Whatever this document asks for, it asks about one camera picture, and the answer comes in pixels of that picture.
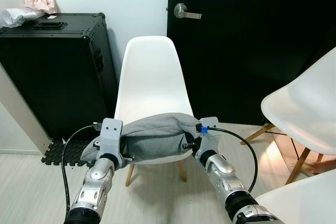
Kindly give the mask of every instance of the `door lever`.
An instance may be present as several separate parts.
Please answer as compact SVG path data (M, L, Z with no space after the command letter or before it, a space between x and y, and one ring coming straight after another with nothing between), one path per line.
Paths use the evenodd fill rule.
M183 3L175 5L174 15L176 18L193 18L193 19L201 19L202 16L202 14L198 13L188 13L186 5Z

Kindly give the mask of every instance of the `light wood floor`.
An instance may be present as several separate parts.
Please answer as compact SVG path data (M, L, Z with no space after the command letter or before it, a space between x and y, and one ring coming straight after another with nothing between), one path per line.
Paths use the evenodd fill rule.
M224 129L247 137L260 126L224 124ZM236 170L246 188L253 177L253 158L239 140L224 135L219 151ZM271 134L254 140L259 174L254 197L285 184L289 171ZM65 196L60 166L47 166L35 155L0 154L0 220L10 224L63 223ZM177 165L136 165L130 187L124 186L127 168L118 170L102 224L231 223L212 185L193 157L183 161L187 182ZM87 167L66 167L70 201L79 190Z

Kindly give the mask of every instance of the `white chair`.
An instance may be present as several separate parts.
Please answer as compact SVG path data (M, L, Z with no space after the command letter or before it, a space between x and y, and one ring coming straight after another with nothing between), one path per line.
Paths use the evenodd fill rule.
M125 125L147 116L174 112L193 115L173 42L162 36L131 39L123 58L114 118ZM141 164L177 162L181 178L186 181L181 160L190 154L191 151ZM130 184L133 169L131 164L126 186Z
M260 195L257 202L286 224L336 223L336 169Z
M271 122L248 140L274 125L306 148L286 184L293 182L310 150L336 155L336 48L283 88L265 97L261 110Z

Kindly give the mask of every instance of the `chair seat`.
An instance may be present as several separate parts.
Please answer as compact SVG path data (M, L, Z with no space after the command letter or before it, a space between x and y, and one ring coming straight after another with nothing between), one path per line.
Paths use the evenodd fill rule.
M256 198L286 224L336 223L336 169Z
M305 97L291 92L291 86L285 86L265 97L261 109L272 124L295 141L315 152L335 155L335 102L329 104L329 110L321 112L319 103L312 103L312 99L312 95Z

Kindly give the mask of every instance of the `gray towel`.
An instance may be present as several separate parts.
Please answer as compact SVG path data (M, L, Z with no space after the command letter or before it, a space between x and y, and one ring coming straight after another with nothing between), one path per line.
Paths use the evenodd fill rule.
M161 157L181 155L188 150L182 148L186 143L185 133L194 138L201 134L196 132L199 123L193 116L182 113L166 113L143 118L129 123L121 131L121 153L134 156L133 161L123 162L122 168L130 163L152 160ZM92 162L98 154L93 142L84 149L81 160Z

